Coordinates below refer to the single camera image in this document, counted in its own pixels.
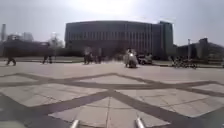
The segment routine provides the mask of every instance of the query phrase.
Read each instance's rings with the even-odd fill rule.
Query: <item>hazy sky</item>
[[[0,0],[0,24],[7,33],[31,32],[46,41],[52,32],[64,39],[67,22],[134,20],[174,25],[174,43],[208,37],[224,45],[224,0]]]

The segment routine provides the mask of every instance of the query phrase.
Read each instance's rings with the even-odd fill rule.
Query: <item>pedestrian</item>
[[[16,60],[14,59],[15,57],[15,52],[16,52],[16,48],[14,46],[16,40],[10,40],[8,42],[5,43],[5,48],[4,48],[4,54],[7,57],[7,62],[6,62],[6,66],[8,66],[10,64],[10,62],[13,62],[13,66],[16,66]]]
[[[87,47],[84,49],[84,64],[89,64],[91,61],[91,52],[90,52],[90,48]]]
[[[49,63],[52,64],[52,51],[51,51],[51,47],[50,47],[50,43],[46,44],[46,51],[44,53],[44,60],[43,60],[43,64],[45,64],[46,60],[49,59]]]

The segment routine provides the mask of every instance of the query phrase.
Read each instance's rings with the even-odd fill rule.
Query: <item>distant building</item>
[[[178,46],[177,56],[188,56],[188,45]],[[197,43],[190,44],[191,58],[201,60],[222,59],[224,57],[224,47],[211,43],[207,38],[200,39]]]
[[[16,56],[41,56],[45,52],[46,47],[44,44],[47,42],[30,42],[30,41],[23,41],[20,39],[20,36],[18,35],[9,35],[7,41],[4,41],[0,48],[2,48],[4,55],[4,48],[6,45],[9,45],[7,43],[10,43],[10,45],[13,45],[13,48],[15,49],[15,55]]]
[[[23,41],[33,41],[33,35],[31,33],[28,33],[28,32],[24,32],[21,36],[21,39]]]
[[[102,49],[102,53],[114,55],[126,49],[138,53],[151,53],[166,58],[172,54],[172,24],[158,24],[131,21],[88,21],[67,23],[65,31],[66,48],[83,52],[85,47]]]

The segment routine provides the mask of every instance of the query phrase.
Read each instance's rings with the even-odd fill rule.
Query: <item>large building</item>
[[[177,56],[187,58],[188,50],[190,58],[200,60],[221,60],[224,57],[224,47],[208,41],[207,38],[200,39],[197,43],[192,43],[189,46],[183,45],[177,48]]]
[[[104,54],[111,55],[132,48],[138,53],[164,58],[173,51],[173,29],[167,22],[75,22],[66,24],[65,42],[66,48],[74,51],[102,48]]]

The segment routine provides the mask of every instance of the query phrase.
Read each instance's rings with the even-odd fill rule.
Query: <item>paved plaza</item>
[[[224,70],[0,62],[0,128],[221,128]]]

